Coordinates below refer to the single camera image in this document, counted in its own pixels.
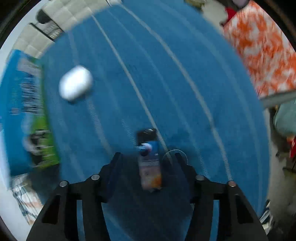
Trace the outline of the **white tufted chair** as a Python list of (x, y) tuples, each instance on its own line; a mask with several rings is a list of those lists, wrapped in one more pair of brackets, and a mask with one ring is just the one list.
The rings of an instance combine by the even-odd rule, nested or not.
[(56, 0), (46, 3), (42, 10), (59, 28), (67, 31), (94, 13), (121, 3), (117, 0)]
[(40, 59), (53, 44), (53, 40), (47, 37), (35, 25), (29, 23), (18, 36), (12, 49), (20, 50), (29, 56)]

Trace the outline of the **white tufted chair right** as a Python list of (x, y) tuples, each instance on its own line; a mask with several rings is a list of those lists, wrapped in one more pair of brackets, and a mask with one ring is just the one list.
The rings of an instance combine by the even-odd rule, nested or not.
[(46, 3), (42, 10), (59, 28), (67, 31), (94, 13), (121, 3), (117, 0), (56, 0)]

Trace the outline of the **light blue cloth bundle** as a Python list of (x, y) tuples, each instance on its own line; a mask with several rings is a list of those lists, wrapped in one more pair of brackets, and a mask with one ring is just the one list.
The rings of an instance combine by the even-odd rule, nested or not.
[(273, 118), (276, 131), (283, 137), (295, 136), (295, 100), (281, 104)]

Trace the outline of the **white tufted chair left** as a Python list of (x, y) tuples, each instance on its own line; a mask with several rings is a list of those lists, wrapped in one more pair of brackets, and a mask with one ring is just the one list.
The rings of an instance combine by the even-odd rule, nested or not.
[(29, 23), (18, 36), (12, 49), (20, 50), (29, 56), (40, 59), (53, 44), (53, 40), (47, 37), (35, 25)]

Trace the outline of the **blue striped table cloth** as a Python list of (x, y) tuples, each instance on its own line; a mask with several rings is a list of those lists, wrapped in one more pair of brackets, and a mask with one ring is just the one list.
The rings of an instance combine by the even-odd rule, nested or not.
[[(112, 240), (183, 240), (193, 209), (172, 161), (163, 188), (142, 189), (136, 133), (156, 128), (159, 155), (186, 154), (198, 174), (238, 183), (257, 214), (269, 176), (262, 105), (240, 57), (183, 1), (124, 1), (65, 32), (41, 58), (60, 175), (83, 181), (123, 154), (103, 213)], [(59, 82), (77, 65), (92, 88), (69, 102)]]

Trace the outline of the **red cloth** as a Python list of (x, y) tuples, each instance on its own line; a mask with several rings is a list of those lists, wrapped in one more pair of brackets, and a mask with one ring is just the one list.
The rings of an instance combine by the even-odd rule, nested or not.
[(237, 13), (237, 11), (231, 7), (225, 7), (225, 11), (227, 13), (227, 19), (220, 22), (222, 27), (224, 27)]

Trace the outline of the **plaid orange blue cloth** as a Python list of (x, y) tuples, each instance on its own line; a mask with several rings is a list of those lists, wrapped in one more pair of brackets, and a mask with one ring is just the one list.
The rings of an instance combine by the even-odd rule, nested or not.
[(36, 221), (43, 204), (32, 187), (28, 174), (12, 178), (11, 192), (18, 203), (19, 209), (29, 226)]

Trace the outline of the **blue space print lighter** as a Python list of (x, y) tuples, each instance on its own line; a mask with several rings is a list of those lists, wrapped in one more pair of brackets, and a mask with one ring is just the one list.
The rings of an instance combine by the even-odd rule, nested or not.
[(138, 167), (143, 190), (153, 192), (162, 188), (159, 161), (159, 141), (155, 128), (137, 132)]

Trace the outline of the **blue milk carton box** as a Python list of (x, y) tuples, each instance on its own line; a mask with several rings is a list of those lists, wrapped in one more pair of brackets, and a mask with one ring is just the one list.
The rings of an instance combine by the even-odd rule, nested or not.
[(20, 50), (12, 51), (1, 80), (1, 124), (12, 176), (59, 163), (40, 61)]

